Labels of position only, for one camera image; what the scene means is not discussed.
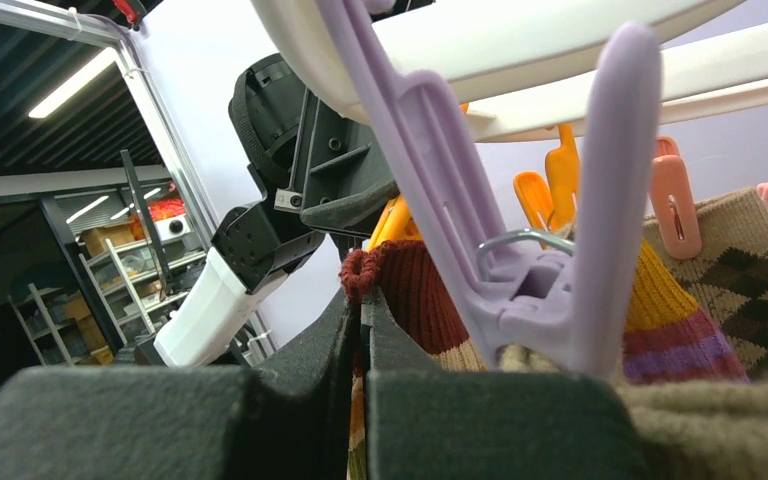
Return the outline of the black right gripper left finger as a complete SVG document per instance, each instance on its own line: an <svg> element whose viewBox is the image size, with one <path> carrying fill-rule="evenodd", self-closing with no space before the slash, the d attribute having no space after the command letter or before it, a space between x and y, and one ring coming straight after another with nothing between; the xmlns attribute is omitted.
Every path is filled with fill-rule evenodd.
<svg viewBox="0 0 768 480"><path fill-rule="evenodd" d="M342 479L359 310L255 367L35 367L0 389L0 479Z"/></svg>

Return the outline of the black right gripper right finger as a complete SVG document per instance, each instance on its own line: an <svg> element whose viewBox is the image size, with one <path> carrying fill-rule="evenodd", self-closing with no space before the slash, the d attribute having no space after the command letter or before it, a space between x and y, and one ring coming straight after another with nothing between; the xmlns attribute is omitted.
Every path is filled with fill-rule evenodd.
<svg viewBox="0 0 768 480"><path fill-rule="evenodd" d="M367 474L372 479L645 479L629 414L604 382L444 370L367 294Z"/></svg>

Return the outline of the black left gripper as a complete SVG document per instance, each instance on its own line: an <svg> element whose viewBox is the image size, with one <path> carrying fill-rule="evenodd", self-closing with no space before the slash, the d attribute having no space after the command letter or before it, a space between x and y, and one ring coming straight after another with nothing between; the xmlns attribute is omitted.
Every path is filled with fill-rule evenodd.
<svg viewBox="0 0 768 480"><path fill-rule="evenodd" d="M268 196L324 232L368 238L399 189L373 131L319 99L279 54L244 70L228 115Z"/></svg>

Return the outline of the rust green striped sock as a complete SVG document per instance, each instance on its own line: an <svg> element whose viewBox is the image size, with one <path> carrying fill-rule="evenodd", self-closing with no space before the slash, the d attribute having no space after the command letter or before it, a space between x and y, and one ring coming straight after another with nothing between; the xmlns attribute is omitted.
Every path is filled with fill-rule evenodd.
<svg viewBox="0 0 768 480"><path fill-rule="evenodd" d="M347 293L378 287L397 325L444 370L486 370L421 241L386 241L369 251L353 251L343 263L340 279ZM350 479L368 479L364 380L358 368L351 391L348 474ZM442 453L444 442L464 440L432 425L430 415L423 413L419 417L420 426L430 431L420 435L423 449ZM445 473L442 466L432 467L427 461L410 469L421 479L481 479L467 475L462 467L451 467L452 472Z"/></svg>

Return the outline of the white round clip hanger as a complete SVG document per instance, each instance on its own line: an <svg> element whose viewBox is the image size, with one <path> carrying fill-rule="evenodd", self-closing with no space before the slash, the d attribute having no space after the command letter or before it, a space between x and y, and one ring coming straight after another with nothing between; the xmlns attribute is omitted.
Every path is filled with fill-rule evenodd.
<svg viewBox="0 0 768 480"><path fill-rule="evenodd" d="M734 1L440 1L373 26L400 73L437 72L482 142L546 140L581 127L597 59L623 23L667 41ZM768 104L768 23L663 50L665 123Z"/></svg>

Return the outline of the maroon purple striped sock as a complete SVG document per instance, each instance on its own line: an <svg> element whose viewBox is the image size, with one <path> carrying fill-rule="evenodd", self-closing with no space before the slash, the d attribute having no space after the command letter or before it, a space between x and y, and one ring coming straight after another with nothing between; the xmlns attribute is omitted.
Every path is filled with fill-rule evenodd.
<svg viewBox="0 0 768 480"><path fill-rule="evenodd" d="M654 249L641 244L623 335L632 384L749 378L724 333L681 287Z"/></svg>

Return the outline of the brown argyle sock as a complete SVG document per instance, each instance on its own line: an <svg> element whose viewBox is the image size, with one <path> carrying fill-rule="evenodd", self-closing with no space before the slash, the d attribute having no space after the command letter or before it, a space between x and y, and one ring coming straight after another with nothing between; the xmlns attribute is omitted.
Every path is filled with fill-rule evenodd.
<svg viewBox="0 0 768 480"><path fill-rule="evenodd" d="M749 187L698 203L696 214L702 250L689 260L666 253L654 216L644 236L719 324L748 376L768 380L768 210Z"/></svg>

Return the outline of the orange clothes clip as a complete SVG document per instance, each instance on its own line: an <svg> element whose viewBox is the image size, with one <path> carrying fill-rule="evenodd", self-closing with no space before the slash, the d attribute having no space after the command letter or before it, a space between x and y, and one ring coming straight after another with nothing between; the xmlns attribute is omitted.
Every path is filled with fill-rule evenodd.
<svg viewBox="0 0 768 480"><path fill-rule="evenodd" d="M385 205L366 246L366 251L377 248L387 241L421 241L419 229L413 222L407 202L402 195Z"/></svg>

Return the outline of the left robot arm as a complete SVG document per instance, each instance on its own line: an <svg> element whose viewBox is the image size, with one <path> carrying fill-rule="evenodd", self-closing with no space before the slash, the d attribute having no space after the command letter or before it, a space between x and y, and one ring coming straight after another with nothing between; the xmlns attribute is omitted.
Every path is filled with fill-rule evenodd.
<svg viewBox="0 0 768 480"><path fill-rule="evenodd" d="M168 366L223 355L325 238L341 254L359 247L398 194L373 131L330 108L278 54L237 78L228 114L261 196L225 215L189 295L157 332Z"/></svg>

